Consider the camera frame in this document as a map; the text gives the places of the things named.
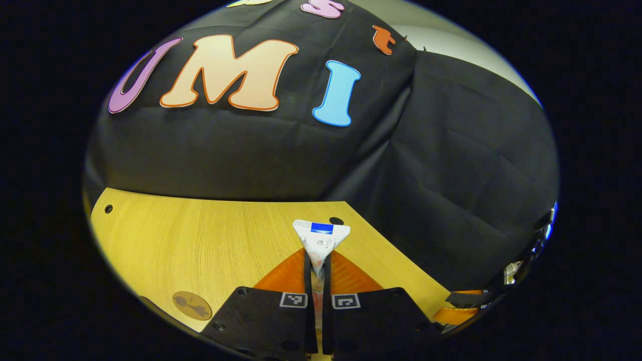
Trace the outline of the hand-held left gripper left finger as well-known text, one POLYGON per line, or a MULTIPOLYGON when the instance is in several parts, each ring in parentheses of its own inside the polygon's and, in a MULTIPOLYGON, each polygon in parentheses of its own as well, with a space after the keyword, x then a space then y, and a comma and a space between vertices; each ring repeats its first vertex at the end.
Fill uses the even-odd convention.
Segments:
POLYGON ((202 338, 249 361, 309 361, 318 352, 311 263, 299 249, 254 286, 238 286, 202 338))

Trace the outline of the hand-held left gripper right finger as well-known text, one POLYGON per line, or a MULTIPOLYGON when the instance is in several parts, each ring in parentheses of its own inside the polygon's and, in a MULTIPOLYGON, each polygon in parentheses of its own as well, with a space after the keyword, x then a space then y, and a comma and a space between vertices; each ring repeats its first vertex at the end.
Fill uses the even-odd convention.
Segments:
POLYGON ((326 261, 323 352, 415 355, 443 340, 401 287, 383 288, 337 251, 326 261))

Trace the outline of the white toothpaste tube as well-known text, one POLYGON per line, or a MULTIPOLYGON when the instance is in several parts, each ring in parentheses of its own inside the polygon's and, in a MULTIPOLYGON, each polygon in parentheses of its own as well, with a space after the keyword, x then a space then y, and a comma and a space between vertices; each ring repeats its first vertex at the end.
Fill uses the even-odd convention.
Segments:
POLYGON ((292 224, 298 235, 311 265, 311 291, 314 304, 315 329, 323 328, 324 281, 326 280, 325 264, 328 256, 351 232, 346 225, 314 223, 306 220, 294 220, 292 224))

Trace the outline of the round brown coaster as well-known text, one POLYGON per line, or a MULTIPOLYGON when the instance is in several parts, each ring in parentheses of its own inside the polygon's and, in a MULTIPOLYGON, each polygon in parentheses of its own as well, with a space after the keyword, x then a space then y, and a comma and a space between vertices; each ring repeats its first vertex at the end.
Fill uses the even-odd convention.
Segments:
POLYGON ((213 317, 211 306, 209 306, 204 298, 195 293, 186 291, 175 292, 174 295, 172 295, 172 301, 174 302, 174 306, 189 318, 207 321, 213 317))

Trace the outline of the black backdrop cloth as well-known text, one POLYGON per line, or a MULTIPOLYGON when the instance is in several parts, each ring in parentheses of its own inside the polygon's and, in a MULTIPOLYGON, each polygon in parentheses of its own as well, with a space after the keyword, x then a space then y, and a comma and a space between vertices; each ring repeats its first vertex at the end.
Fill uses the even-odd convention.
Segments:
POLYGON ((484 286, 559 198, 546 113, 486 44, 401 0, 241 0, 155 43, 98 111, 106 188, 345 201, 451 290, 484 286))

